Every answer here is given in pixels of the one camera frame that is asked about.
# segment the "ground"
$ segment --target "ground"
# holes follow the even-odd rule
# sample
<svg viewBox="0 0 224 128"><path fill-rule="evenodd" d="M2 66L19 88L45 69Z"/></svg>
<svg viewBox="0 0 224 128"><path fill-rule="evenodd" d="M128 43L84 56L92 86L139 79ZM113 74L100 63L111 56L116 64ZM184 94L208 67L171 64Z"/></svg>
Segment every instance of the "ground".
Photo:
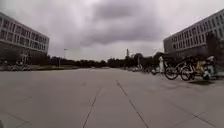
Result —
<svg viewBox="0 0 224 128"><path fill-rule="evenodd" d="M0 127L224 127L222 80L80 69L0 72L0 81Z"/></svg>

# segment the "building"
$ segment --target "building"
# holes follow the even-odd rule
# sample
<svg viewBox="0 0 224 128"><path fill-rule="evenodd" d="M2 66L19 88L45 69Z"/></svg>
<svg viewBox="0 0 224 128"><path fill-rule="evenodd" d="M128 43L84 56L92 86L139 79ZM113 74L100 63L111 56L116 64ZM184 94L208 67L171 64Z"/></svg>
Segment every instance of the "building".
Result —
<svg viewBox="0 0 224 128"><path fill-rule="evenodd" d="M206 37L209 34L224 40L224 9L164 39L164 51L182 58L207 54ZM223 42L219 43L222 53L223 46Z"/></svg>
<svg viewBox="0 0 224 128"><path fill-rule="evenodd" d="M8 50L20 54L21 62L48 53L49 38L0 12L0 55Z"/></svg>

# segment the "sky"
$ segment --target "sky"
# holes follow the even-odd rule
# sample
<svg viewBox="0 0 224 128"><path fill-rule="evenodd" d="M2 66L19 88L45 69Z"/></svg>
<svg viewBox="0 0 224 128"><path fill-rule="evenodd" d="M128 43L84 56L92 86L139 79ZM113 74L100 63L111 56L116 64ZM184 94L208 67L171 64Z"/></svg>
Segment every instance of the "sky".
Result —
<svg viewBox="0 0 224 128"><path fill-rule="evenodd" d="M223 0L0 0L0 11L50 38L49 54L107 60L163 51L163 39L224 8Z"/></svg>

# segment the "parked bicycle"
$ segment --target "parked bicycle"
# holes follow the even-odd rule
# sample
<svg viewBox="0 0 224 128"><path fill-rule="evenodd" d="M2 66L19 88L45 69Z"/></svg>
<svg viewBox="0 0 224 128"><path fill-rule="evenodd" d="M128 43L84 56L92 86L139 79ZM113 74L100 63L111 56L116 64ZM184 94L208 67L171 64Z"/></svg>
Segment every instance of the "parked bicycle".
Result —
<svg viewBox="0 0 224 128"><path fill-rule="evenodd" d="M181 70L181 78L184 81L195 79L196 76L210 80L217 73L214 68L214 57L209 57L205 61L191 58L186 62L186 66Z"/></svg>
<svg viewBox="0 0 224 128"><path fill-rule="evenodd" d="M186 66L186 60L181 61L176 66L173 66L172 64L167 64L167 67L165 68L165 76L169 80L174 80L180 75L181 70L183 67Z"/></svg>

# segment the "lamp post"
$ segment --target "lamp post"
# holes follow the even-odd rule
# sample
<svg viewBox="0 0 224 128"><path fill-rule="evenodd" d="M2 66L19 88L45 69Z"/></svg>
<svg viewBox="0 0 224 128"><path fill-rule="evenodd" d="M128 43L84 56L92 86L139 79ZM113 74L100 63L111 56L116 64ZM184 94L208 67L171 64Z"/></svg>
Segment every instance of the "lamp post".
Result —
<svg viewBox="0 0 224 128"><path fill-rule="evenodd" d="M64 49L64 59L66 59L66 51L67 51L68 49ZM58 61L58 67L60 67L61 66L61 57L59 57L59 61Z"/></svg>

